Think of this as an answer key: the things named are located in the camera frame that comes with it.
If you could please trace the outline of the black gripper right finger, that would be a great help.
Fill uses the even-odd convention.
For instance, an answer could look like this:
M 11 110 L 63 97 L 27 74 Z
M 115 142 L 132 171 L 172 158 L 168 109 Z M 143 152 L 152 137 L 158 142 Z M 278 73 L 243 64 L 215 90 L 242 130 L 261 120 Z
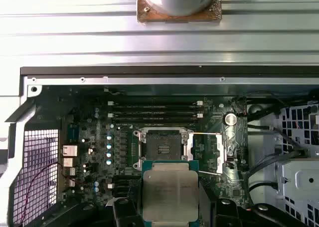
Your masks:
M 306 224 L 266 203 L 249 210 L 229 199 L 210 202 L 202 216 L 204 227 L 305 227 Z

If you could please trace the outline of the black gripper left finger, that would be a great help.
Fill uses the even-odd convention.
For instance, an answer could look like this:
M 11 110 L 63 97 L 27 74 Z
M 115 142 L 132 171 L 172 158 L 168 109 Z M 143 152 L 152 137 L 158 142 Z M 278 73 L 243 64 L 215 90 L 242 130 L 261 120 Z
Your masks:
M 129 198 L 113 198 L 79 223 L 80 227 L 143 227 L 144 221 Z

